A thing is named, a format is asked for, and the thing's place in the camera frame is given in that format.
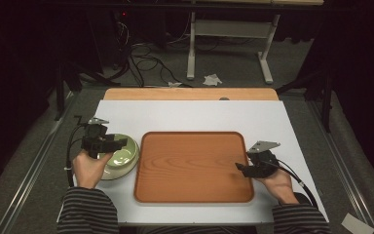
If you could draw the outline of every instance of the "white metal stand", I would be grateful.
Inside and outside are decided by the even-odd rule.
[[[228,20],[206,20],[196,19],[196,13],[191,14],[190,25],[190,51],[187,64],[187,79],[194,80],[196,51],[196,35],[202,36],[229,36],[245,38],[266,38],[266,46],[263,52],[258,53],[263,76],[267,84],[273,84],[272,74],[266,61],[276,28],[278,27],[280,15],[275,15],[272,22],[247,22]]]

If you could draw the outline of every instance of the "wrist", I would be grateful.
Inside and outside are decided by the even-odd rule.
[[[294,193],[293,191],[291,192],[286,192],[286,193],[282,193],[279,197],[278,197],[278,200],[279,202],[284,205],[284,204],[300,204],[299,201],[296,199],[296,197],[294,196]]]
[[[87,189],[94,189],[96,184],[92,182],[78,182],[77,187],[87,188]]]

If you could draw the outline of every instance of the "hand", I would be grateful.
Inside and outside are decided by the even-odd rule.
[[[72,161],[78,186],[89,189],[95,188],[101,180],[105,165],[112,155],[113,153],[106,153],[104,157],[94,159],[90,157],[87,150],[81,150]]]
[[[290,175],[278,169],[273,175],[266,178],[257,178],[267,190],[279,200],[281,204],[299,204],[293,193]]]

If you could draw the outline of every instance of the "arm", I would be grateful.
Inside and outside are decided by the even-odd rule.
[[[83,150],[73,160],[78,186],[69,188],[65,194],[57,233],[119,233],[114,204],[95,189],[111,157],[112,153],[96,160]]]
[[[276,197],[280,205],[273,207],[275,234],[331,233],[322,213],[296,199],[288,173],[278,170],[267,178],[257,178]]]

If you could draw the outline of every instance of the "wooden board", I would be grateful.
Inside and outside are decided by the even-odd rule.
[[[119,100],[279,100],[271,88],[111,88],[104,99]]]
[[[254,196],[235,132],[150,132],[141,142],[134,197],[142,203],[245,203]]]

